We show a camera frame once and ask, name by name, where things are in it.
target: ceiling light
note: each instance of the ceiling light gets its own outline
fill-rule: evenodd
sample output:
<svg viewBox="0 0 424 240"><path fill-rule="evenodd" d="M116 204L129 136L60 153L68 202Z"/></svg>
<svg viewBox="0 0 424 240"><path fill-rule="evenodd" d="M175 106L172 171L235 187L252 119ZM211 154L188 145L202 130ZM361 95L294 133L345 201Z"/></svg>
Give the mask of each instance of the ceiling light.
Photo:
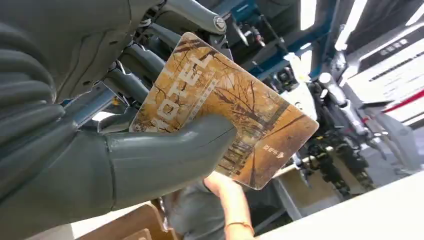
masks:
<svg viewBox="0 0 424 240"><path fill-rule="evenodd" d="M115 115L114 113L106 112L106 111L99 111L96 115L92 117L92 120L100 122L105 118L108 118L112 115Z"/></svg>
<svg viewBox="0 0 424 240"><path fill-rule="evenodd" d="M418 10L411 16L411 18L406 22L405 26L412 25L421 18L424 14L424 3L418 8Z"/></svg>
<svg viewBox="0 0 424 240"><path fill-rule="evenodd" d="M309 47L311 45L310 42L306 43L305 45L300 47L300 50L305 50L307 47Z"/></svg>
<svg viewBox="0 0 424 240"><path fill-rule="evenodd" d="M334 45L337 51L342 51L347 48L346 42L348 41L349 35L355 30L358 25L359 19L361 18L362 12L364 11L367 0L355 0L352 9L350 10L349 17L347 18L346 25L344 25L338 39Z"/></svg>
<svg viewBox="0 0 424 240"><path fill-rule="evenodd" d="M311 73L312 65L312 50L307 50L300 56L300 61L302 62L303 72L306 74Z"/></svg>
<svg viewBox="0 0 424 240"><path fill-rule="evenodd" d="M315 23L317 0L300 0L300 30L304 31Z"/></svg>

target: robotic hand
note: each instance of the robotic hand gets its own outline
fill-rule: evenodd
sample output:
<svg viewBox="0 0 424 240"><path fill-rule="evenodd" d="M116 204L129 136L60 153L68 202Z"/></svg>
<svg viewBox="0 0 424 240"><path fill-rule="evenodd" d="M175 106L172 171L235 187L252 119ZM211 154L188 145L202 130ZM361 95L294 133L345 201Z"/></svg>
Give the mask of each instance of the robotic hand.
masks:
<svg viewBox="0 0 424 240"><path fill-rule="evenodd" d="M225 22L194 0L3 0L1 6L3 239L27 238L175 191L209 174L234 140L234 126L217 115L171 134L88 133L58 104L111 75L109 67L132 45L146 15L172 23L173 31L184 26L224 36ZM132 68L141 65L126 67L137 76ZM127 83L134 76L125 77L116 85L132 94Z"/></svg>

